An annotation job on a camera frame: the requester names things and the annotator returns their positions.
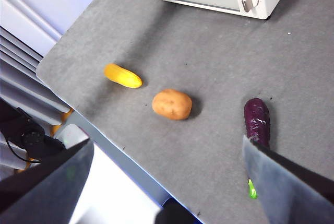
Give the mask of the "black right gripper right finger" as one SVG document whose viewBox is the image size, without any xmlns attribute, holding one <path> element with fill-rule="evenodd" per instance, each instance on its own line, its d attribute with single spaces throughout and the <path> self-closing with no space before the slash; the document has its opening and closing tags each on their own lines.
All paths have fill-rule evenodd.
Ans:
<svg viewBox="0 0 334 224">
<path fill-rule="evenodd" d="M 333 223 L 333 180 L 246 136 L 242 154 L 269 223 Z"/>
</svg>

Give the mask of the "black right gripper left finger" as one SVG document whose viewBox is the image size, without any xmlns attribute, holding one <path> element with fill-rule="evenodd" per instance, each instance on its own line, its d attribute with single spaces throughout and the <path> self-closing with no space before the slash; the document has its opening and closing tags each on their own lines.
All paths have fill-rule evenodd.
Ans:
<svg viewBox="0 0 334 224">
<path fill-rule="evenodd" d="M 88 133 L 70 124 L 55 138 L 30 132 L 19 142 L 40 163 L 1 181 L 1 223 L 69 223 L 93 160 Z"/>
</svg>

